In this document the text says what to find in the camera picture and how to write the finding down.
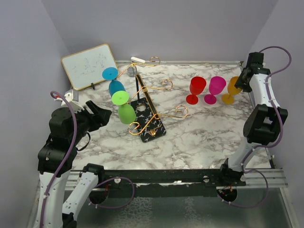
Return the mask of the orange wine glass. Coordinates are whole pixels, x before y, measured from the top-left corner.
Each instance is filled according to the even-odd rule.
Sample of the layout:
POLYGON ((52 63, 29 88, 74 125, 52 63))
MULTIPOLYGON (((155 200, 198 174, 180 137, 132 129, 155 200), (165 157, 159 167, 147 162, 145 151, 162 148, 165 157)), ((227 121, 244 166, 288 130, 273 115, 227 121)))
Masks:
POLYGON ((238 76, 231 78, 231 80, 227 86, 228 92, 226 94, 224 94, 221 98, 223 103, 225 103, 227 105, 234 103, 234 96, 239 94, 242 91, 241 88, 235 87, 237 80, 238 80, 238 76))

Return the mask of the green wine glass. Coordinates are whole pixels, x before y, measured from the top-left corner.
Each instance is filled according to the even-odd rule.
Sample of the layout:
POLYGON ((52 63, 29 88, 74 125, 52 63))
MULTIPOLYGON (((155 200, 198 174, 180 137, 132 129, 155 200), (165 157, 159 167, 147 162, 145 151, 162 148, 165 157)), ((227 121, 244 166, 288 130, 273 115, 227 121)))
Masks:
POLYGON ((136 119, 135 110, 128 103, 129 95, 126 91, 117 91, 112 95, 112 102, 118 105, 118 116, 123 124, 131 124, 136 119))

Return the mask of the magenta wine glass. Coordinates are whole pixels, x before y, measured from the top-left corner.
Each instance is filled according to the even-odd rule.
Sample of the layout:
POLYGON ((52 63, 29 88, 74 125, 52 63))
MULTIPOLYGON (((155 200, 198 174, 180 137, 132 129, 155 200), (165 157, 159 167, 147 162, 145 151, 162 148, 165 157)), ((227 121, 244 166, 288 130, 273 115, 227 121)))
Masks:
POLYGON ((217 101, 216 95, 220 94, 226 86, 226 80, 220 76, 214 76, 210 80, 209 94, 205 95, 204 101, 209 104, 215 104, 217 101))

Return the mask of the blue wine glass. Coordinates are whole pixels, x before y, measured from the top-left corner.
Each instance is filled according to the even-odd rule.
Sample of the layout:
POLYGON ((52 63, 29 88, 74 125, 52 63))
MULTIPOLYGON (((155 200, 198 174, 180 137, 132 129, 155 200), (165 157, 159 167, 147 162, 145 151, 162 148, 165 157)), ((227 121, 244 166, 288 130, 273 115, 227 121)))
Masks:
POLYGON ((104 80, 110 81, 109 93, 113 96, 114 93, 118 91, 125 91, 123 84, 117 80, 118 70, 115 67, 108 67, 102 72, 102 77, 104 80))

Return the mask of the red wine glass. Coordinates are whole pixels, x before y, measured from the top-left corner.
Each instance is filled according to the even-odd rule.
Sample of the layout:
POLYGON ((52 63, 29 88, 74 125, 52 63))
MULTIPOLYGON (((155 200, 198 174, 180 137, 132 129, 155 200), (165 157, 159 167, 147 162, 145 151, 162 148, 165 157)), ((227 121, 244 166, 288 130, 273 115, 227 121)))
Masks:
POLYGON ((190 95, 186 97, 186 101, 190 105, 198 103, 198 95, 200 95, 206 87, 206 80, 203 77, 195 76, 190 82, 190 95))

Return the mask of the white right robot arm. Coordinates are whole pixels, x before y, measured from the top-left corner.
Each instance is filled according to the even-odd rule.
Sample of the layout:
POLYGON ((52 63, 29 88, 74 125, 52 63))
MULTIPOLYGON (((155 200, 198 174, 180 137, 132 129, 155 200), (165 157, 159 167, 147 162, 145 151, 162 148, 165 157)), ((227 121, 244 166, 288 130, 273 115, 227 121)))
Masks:
POLYGON ((258 150, 274 146, 274 142, 283 135, 282 127, 288 111, 277 102, 271 85, 272 74, 264 68, 263 62, 262 52, 250 53, 234 84, 237 89, 253 93, 255 108, 244 124, 244 138, 239 148, 220 167, 218 180, 224 186, 240 180, 246 165, 258 150))

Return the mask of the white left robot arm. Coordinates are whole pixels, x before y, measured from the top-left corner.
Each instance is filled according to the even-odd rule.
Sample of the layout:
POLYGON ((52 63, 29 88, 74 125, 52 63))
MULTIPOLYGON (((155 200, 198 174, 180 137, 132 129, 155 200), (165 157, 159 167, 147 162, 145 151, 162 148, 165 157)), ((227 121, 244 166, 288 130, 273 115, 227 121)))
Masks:
POLYGON ((71 114, 69 108, 61 107, 51 115, 50 135, 38 153, 40 197, 36 228, 75 228, 91 190, 104 184, 104 167, 89 163, 84 167, 76 188, 64 199, 67 179, 79 151, 76 145, 87 133, 106 126, 112 114, 93 101, 86 105, 90 111, 83 109, 71 114))

